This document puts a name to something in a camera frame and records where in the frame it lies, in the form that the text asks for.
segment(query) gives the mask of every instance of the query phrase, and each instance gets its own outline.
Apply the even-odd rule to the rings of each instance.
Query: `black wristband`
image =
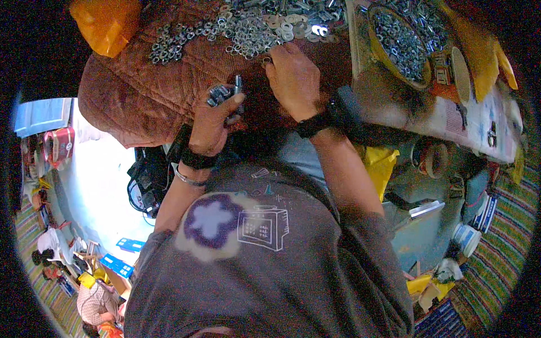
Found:
[[[209,169],[216,165],[216,160],[218,156],[203,156],[200,154],[195,154],[190,147],[186,147],[181,155],[181,160],[184,165],[192,167],[196,170],[200,169]]]
[[[299,122],[295,128],[296,132],[299,133],[299,136],[302,138],[311,138],[315,134],[322,131],[323,129],[329,128],[332,126],[332,118],[329,111],[326,109],[321,114],[312,116],[307,120],[302,120]]]

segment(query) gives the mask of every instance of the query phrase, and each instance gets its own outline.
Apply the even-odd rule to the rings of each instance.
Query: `hand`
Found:
[[[297,122],[318,113],[319,69],[293,43],[270,49],[266,66],[274,96]]]
[[[115,315],[112,314],[111,312],[106,312],[106,313],[100,314],[100,318],[104,322],[114,322],[115,321]]]
[[[222,151],[227,140],[227,129],[223,127],[223,122],[244,101],[244,97],[242,93],[236,94],[219,106],[211,107],[207,103],[209,90],[201,93],[189,143],[194,153],[211,157]]]

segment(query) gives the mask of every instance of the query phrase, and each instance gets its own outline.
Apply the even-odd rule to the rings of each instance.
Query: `white cloth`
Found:
[[[40,254],[42,254],[47,249],[52,249],[55,251],[58,250],[58,236],[56,235],[56,229],[49,228],[37,239],[37,249]]]
[[[37,240],[37,249],[40,253],[43,253],[47,249],[54,251],[54,256],[48,261],[60,261],[60,253],[64,256],[64,260],[67,264],[73,264],[73,253],[80,251],[83,248],[79,241],[74,241],[71,247],[68,246],[68,240],[64,236],[61,230],[49,228],[43,235]]]

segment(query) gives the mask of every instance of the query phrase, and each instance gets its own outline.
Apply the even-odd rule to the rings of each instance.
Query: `gray t-shirt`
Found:
[[[242,164],[214,175],[179,230],[151,234],[125,337],[407,336],[413,310],[385,220],[336,221],[302,175]]]

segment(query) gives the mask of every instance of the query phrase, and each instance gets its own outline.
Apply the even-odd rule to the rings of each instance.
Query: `silver bracelet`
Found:
[[[204,187],[205,186],[205,182],[194,181],[194,180],[192,180],[190,178],[187,178],[186,176],[182,175],[181,173],[179,173],[179,171],[177,170],[177,167],[179,165],[177,163],[171,163],[171,166],[173,167],[173,170],[175,171],[175,176],[180,178],[180,180],[182,182],[186,182],[189,185],[191,185],[192,187]]]

